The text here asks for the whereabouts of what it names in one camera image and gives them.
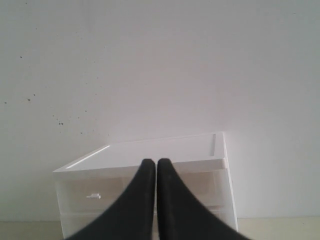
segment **white lid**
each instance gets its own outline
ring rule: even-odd
[[[169,158],[173,163],[225,158],[224,135],[150,139],[103,146],[55,170],[55,173],[139,166],[143,159]]]

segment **black rubber tip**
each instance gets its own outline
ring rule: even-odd
[[[156,167],[144,159],[120,197],[96,220],[67,240],[151,240]]]
[[[157,164],[160,240],[247,240],[211,214],[185,186],[171,161]]]

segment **black curved object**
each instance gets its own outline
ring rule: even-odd
[[[120,197],[96,220],[67,240],[151,240],[156,167],[144,159]]]
[[[248,240],[195,198],[167,158],[157,164],[157,216],[160,240]]]

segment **drawer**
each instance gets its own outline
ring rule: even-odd
[[[63,214],[60,216],[63,237],[75,234],[93,222],[99,214]]]
[[[88,178],[57,183],[61,214],[104,212],[130,183],[129,177]]]
[[[215,171],[179,173],[179,176],[187,188],[203,205],[221,205],[222,198],[217,188]]]
[[[75,234],[88,224],[92,223],[99,214],[63,214],[60,216],[63,237]],[[157,215],[153,215],[152,240],[159,239]]]

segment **white plastic drawer unit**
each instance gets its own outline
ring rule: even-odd
[[[179,176],[210,212],[238,230],[222,132],[115,143],[53,172],[63,236],[97,218],[124,191],[143,159],[169,158]],[[158,238],[154,211],[153,238]]]

